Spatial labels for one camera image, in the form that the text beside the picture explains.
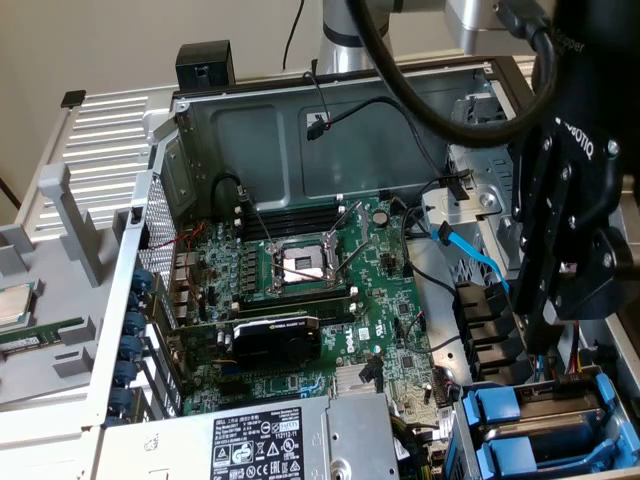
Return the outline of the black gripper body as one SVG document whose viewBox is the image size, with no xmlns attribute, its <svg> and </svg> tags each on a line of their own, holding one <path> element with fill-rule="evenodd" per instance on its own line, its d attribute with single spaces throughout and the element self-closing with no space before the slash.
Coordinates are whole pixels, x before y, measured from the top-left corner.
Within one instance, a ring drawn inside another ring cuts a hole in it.
<svg viewBox="0 0 640 480">
<path fill-rule="evenodd" d="M 559 1 L 553 37 L 558 108 L 583 163 L 568 214 L 593 228 L 616 209 L 623 176 L 639 175 L 639 3 Z"/>
</svg>

